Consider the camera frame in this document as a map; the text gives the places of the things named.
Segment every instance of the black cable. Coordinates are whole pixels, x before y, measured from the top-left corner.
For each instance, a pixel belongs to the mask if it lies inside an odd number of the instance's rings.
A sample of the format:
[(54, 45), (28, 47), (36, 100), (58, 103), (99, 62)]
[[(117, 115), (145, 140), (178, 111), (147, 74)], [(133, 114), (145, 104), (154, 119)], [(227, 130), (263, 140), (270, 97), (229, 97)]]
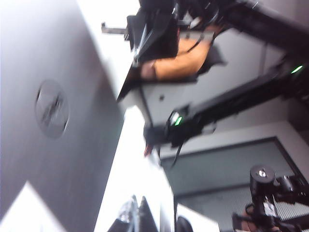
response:
[(170, 168), (173, 168), (177, 162), (177, 159), (178, 159), (178, 156), (179, 156), (179, 153), (180, 153), (180, 150), (182, 149), (182, 146), (183, 146), (183, 143), (180, 144), (180, 146), (178, 147), (178, 150), (177, 150), (177, 153), (176, 153), (176, 156), (175, 156), (175, 159), (174, 159), (174, 162), (172, 163), (171, 167)]
[(191, 52), (193, 50), (193, 48), (195, 48), (196, 46), (198, 46), (198, 44), (203, 40), (203, 36), (200, 36), (200, 38), (198, 39), (198, 41), (188, 50), (186, 51), (187, 53), (188, 52)]
[(158, 147), (157, 152), (158, 152), (158, 156), (160, 157), (161, 156), (161, 147)]

